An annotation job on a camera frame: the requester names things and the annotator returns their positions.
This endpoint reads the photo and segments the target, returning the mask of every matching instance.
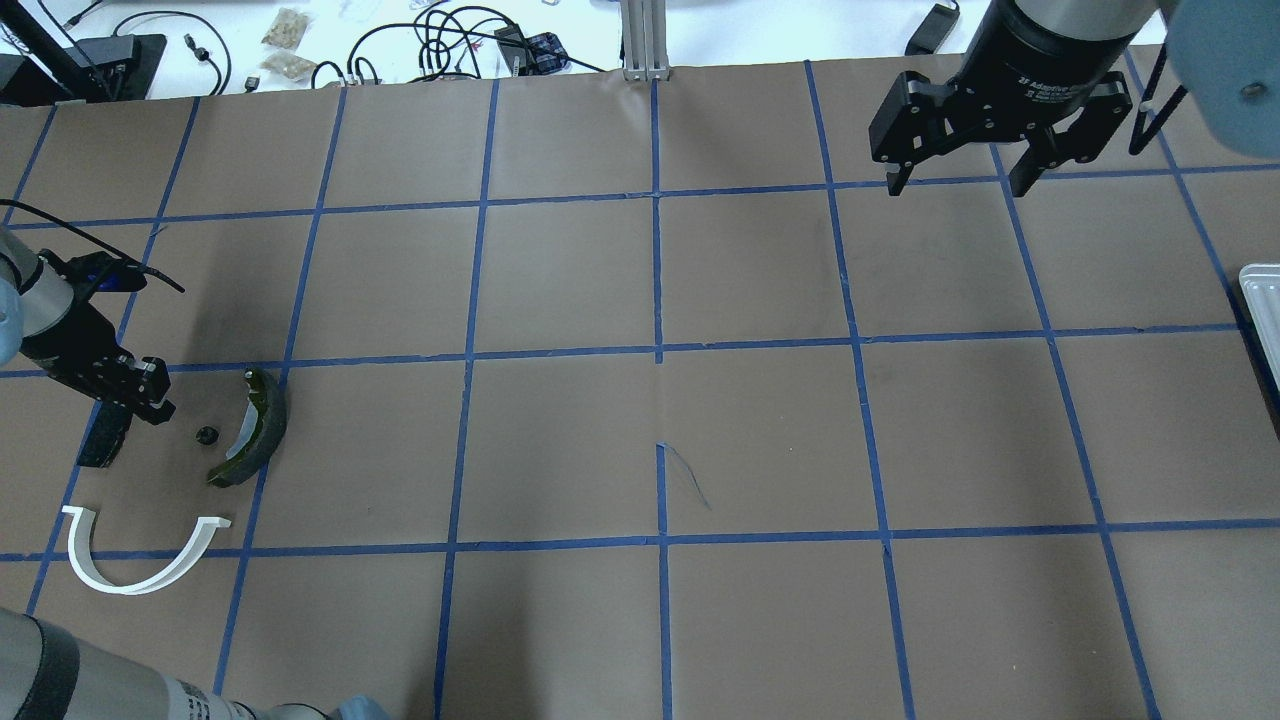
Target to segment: plastic bag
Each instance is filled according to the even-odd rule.
[[[262,36],[262,42],[283,50],[297,50],[308,24],[311,24],[311,18],[307,15],[289,8],[280,8],[271,28]]]
[[[300,58],[288,50],[271,53],[262,60],[261,67],[274,73],[280,73],[294,82],[311,79],[311,72],[316,69],[315,63],[306,58]]]

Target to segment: white surface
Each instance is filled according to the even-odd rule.
[[[1280,384],[1280,265],[1245,265],[1240,270],[1240,290],[1258,328],[1271,377]]]
[[[35,0],[20,0],[40,17]],[[79,12],[88,0],[46,0],[60,20]],[[462,6],[451,0],[443,8]],[[607,0],[561,0],[547,5],[541,0],[488,0],[520,23],[526,35],[554,32],[566,51],[605,69],[621,67],[618,49],[622,29],[618,5]],[[989,0],[961,0],[960,23],[940,47],[940,53],[963,53],[987,10]],[[294,8],[312,17],[298,55],[319,63],[335,60],[346,67],[352,44],[366,29],[390,22],[410,22],[417,10],[410,0],[303,0],[276,1],[182,1],[128,3],[108,0],[72,29],[77,38],[110,35],[122,18],[142,10],[178,9],[204,15],[218,27],[232,51],[232,78],[228,94],[242,92],[250,73],[262,77],[262,90],[306,87],[257,69],[268,55],[260,42],[279,8]],[[908,38],[933,6],[933,0],[667,0],[667,44],[671,63],[680,65],[744,65],[837,58],[879,58],[901,55]],[[51,23],[46,23],[52,31]],[[169,36],[169,47],[152,87],[152,97],[204,95],[214,83],[214,70],[201,65],[182,42],[189,32],[207,47],[219,65],[221,47],[209,31],[187,18],[151,19],[131,24],[125,31],[159,32]],[[1135,42],[1160,42],[1164,24],[1152,18]],[[366,42],[367,56],[389,82],[404,82],[417,76],[417,41],[411,29],[379,33]],[[498,72],[498,54],[492,41],[481,51],[484,77]],[[325,70],[324,78],[333,73]]]
[[[209,543],[212,542],[218,528],[229,528],[232,525],[232,521],[225,518],[197,518],[196,529],[191,532],[186,547],[178,552],[178,556],[172,562],[165,565],[164,570],[137,583],[116,585],[97,571],[97,566],[93,565],[93,556],[90,552],[90,541],[93,537],[93,520],[97,518],[97,512],[74,505],[64,505],[63,512],[72,516],[72,527],[68,530],[67,541],[67,555],[72,562],[72,570],[76,571],[76,577],[83,580],[86,585],[108,594],[147,594],[172,585],[178,582],[178,578],[186,575],[187,570],[196,566],[200,557],[209,550]]]

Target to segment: metal post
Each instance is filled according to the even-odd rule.
[[[32,55],[40,58],[54,78],[73,96],[90,102],[105,102],[111,99],[106,88],[99,85],[92,68],[82,68],[18,0],[0,0],[0,22],[31,49]]]
[[[622,73],[627,79],[667,79],[667,0],[622,0]]]

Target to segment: white curved object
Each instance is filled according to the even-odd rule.
[[[187,574],[200,560],[209,543],[214,539],[218,528],[229,528],[232,521],[225,518],[197,518],[196,529],[191,532],[187,546],[182,548],[178,557],[174,557],[164,570],[151,575],[146,580],[140,580],[129,585],[116,585],[102,577],[93,565],[90,555],[90,538],[93,534],[93,519],[97,512],[87,507],[64,505],[63,512],[72,516],[72,528],[68,533],[68,556],[72,561],[72,570],[84,582],[86,585],[108,594],[147,594],[160,588],[168,587]]]

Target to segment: cable connector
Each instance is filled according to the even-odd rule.
[[[205,50],[204,47],[197,47],[196,38],[191,37],[191,33],[182,36],[182,40],[187,44],[187,47],[191,50],[191,54],[195,55],[197,60],[200,60],[201,63],[209,60],[209,50]]]

